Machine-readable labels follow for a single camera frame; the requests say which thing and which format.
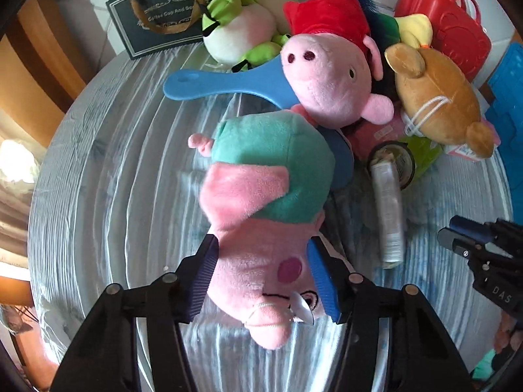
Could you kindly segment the pig plush teal dress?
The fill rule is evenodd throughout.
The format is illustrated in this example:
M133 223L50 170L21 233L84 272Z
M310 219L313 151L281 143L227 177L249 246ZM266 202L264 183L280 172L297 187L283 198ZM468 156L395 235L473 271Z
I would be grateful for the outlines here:
M307 247L325 219L334 155L290 110L231 118L188 144L210 161L199 192L219 244L208 296L258 345L279 349L295 322L325 312Z

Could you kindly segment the green parrot plush yellow head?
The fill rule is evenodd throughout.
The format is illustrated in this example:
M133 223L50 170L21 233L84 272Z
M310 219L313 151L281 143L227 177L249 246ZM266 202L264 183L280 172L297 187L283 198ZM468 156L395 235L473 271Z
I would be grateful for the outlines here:
M415 49L430 48L432 23L423 13L393 17L378 11L372 0L358 0L380 51L403 42Z

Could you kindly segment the green frog plush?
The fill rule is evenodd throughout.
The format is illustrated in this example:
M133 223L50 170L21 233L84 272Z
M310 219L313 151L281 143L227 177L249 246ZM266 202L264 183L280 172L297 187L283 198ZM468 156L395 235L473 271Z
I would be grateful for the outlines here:
M208 53L235 73L269 62L291 38L284 5L297 1L211 0L202 5L202 35Z

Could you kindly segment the silver wrapped tube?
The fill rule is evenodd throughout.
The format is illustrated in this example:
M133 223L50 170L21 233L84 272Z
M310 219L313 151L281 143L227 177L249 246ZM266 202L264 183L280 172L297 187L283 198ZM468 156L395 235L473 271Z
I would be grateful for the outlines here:
M396 164L378 161L371 166L371 178L379 221L380 261L384 269L393 269L403 263L406 247Z

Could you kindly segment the black tape roll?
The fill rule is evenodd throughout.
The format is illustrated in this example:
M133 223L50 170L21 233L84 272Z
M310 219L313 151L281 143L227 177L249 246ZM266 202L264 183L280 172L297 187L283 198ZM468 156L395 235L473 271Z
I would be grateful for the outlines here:
M400 189L404 190L414 180L416 173L416 162L411 150L405 142L382 142L376 145L367 157L367 172L371 173L371 167L386 157L392 158L396 164Z

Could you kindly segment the blue plastic storage bin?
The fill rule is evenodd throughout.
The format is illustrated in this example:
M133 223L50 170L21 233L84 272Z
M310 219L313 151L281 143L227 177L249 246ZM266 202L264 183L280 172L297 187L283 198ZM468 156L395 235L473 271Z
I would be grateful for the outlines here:
M486 112L501 144L497 148L503 160L512 197L513 218L522 223L522 44L513 42L488 80L493 102Z

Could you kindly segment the brown bear plush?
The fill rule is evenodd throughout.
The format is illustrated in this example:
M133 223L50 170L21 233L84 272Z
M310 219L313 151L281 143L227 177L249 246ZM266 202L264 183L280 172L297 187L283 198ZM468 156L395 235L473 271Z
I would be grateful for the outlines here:
M492 156L495 134L482 119L472 85L448 56L399 42L385 50L385 59L395 73L406 135L465 144L477 157Z

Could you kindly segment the red plastic toy case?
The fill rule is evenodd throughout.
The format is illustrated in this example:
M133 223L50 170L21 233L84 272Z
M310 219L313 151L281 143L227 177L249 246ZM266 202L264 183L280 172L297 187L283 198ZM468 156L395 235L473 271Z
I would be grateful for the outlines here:
M432 24L432 47L450 57L472 81L492 44L475 0L398 0L396 16L423 14Z

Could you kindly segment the pig plush red dress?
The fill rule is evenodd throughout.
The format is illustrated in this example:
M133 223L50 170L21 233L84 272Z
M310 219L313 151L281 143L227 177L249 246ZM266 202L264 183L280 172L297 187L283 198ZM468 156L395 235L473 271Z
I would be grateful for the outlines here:
M284 5L291 38L280 52L283 72L303 111L323 127L360 119L391 121L389 97L371 92L383 78L381 53L358 0L307 0Z

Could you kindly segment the blue plastic paddle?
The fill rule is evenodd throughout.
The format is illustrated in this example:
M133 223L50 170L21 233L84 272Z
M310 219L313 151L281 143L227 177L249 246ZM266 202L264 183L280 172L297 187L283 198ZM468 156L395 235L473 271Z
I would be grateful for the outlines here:
M242 93L259 96L279 109L290 109L299 102L285 78L280 56L262 66L238 73L181 69L168 76L163 92L174 101Z

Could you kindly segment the dark green gift bag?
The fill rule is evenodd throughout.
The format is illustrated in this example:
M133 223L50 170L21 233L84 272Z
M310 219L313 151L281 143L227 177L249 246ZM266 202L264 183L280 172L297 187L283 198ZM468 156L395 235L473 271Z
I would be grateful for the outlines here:
M211 0L108 0L130 58L202 40L200 5Z

